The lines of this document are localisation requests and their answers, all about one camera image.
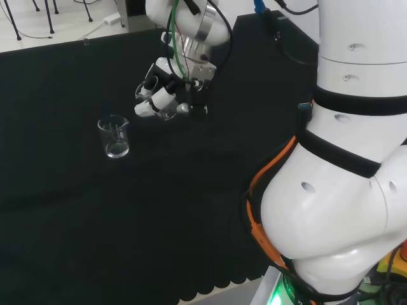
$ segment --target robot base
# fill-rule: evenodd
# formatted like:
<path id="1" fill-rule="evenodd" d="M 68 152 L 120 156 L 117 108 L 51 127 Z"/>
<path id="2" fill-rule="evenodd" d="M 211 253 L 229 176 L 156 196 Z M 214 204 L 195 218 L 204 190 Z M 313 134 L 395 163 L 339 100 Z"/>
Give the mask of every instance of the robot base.
<path id="1" fill-rule="evenodd" d="M 330 302 L 329 305 L 356 305 L 358 304 L 357 295 L 344 300 L 343 302 Z M 301 300 L 295 300 L 294 287 L 289 279 L 283 274 L 279 274 L 273 293 L 271 294 L 267 305 L 305 305 Z"/>

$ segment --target glass beaker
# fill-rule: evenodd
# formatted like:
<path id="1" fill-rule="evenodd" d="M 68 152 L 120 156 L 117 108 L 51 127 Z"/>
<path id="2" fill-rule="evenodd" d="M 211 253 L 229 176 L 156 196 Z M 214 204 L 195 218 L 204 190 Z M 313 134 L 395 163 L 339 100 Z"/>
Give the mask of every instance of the glass beaker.
<path id="1" fill-rule="evenodd" d="M 108 157 L 120 158 L 128 153 L 127 124 L 126 118 L 115 114 L 106 116 L 97 123 L 103 149 Z"/>

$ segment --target black strap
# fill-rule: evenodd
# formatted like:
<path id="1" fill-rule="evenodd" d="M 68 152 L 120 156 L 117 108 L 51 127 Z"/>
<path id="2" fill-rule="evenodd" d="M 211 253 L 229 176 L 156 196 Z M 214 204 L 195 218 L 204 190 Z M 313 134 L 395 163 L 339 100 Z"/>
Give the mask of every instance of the black strap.
<path id="1" fill-rule="evenodd" d="M 154 103 L 153 100 L 150 99 L 150 101 L 148 102 L 151 106 L 151 108 L 155 111 L 155 112 L 160 112 L 159 108 L 157 108 Z"/>
<path id="2" fill-rule="evenodd" d="M 317 87 L 314 100 L 323 108 L 361 116 L 395 116 L 407 113 L 407 96 L 356 97 Z"/>
<path id="3" fill-rule="evenodd" d="M 301 110 L 300 108 L 296 137 L 301 146 L 321 159 L 361 177 L 372 178 L 376 174 L 381 167 L 380 163 L 346 151 L 313 134 L 306 129 L 308 117 L 309 109 Z"/>

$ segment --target black tablecloth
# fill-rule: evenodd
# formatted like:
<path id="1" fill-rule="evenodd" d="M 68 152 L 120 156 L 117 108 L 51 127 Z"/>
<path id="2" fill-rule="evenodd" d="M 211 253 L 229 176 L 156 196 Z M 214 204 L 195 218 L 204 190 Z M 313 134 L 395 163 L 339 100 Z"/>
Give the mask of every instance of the black tablecloth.
<path id="1" fill-rule="evenodd" d="M 287 48 L 314 58 L 281 22 Z M 0 304 L 177 304 L 265 272 L 239 194 L 293 134 L 315 67 L 282 58 L 255 15 L 233 31 L 208 123 L 135 117 L 160 31 L 0 55 Z M 131 120 L 120 161 L 97 130 L 112 113 Z"/>

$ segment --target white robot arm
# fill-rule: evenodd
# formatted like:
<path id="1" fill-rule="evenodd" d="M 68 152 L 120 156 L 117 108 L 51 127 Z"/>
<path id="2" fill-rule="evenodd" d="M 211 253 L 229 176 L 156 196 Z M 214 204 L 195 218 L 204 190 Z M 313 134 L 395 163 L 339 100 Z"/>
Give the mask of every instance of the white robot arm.
<path id="1" fill-rule="evenodd" d="M 211 48 L 230 39 L 237 16 L 227 13 L 220 16 L 217 10 L 222 11 L 222 4 L 218 0 L 212 3 L 215 7 L 207 0 L 180 1 L 177 5 L 174 21 L 178 32 L 174 37 L 170 36 L 172 40 L 169 42 L 167 35 L 162 36 L 162 41 L 177 53 L 174 58 L 159 58 L 150 69 L 140 92 L 136 92 L 142 99 L 135 107 L 138 116 L 157 115 L 169 119 L 177 112 L 189 112 L 191 105 L 185 103 L 178 107 L 175 102 L 177 89 L 199 91 L 214 77 L 217 67 L 209 62 Z M 168 30 L 173 5 L 171 0 L 147 0 L 146 13 L 152 21 Z M 155 85 L 146 89 L 144 83 L 150 85 L 152 80 L 156 81 Z M 173 82 L 170 91 L 167 90 L 169 82 Z"/>
<path id="2" fill-rule="evenodd" d="M 407 2 L 318 3 L 313 117 L 261 219 L 298 276 L 341 295 L 407 239 Z"/>

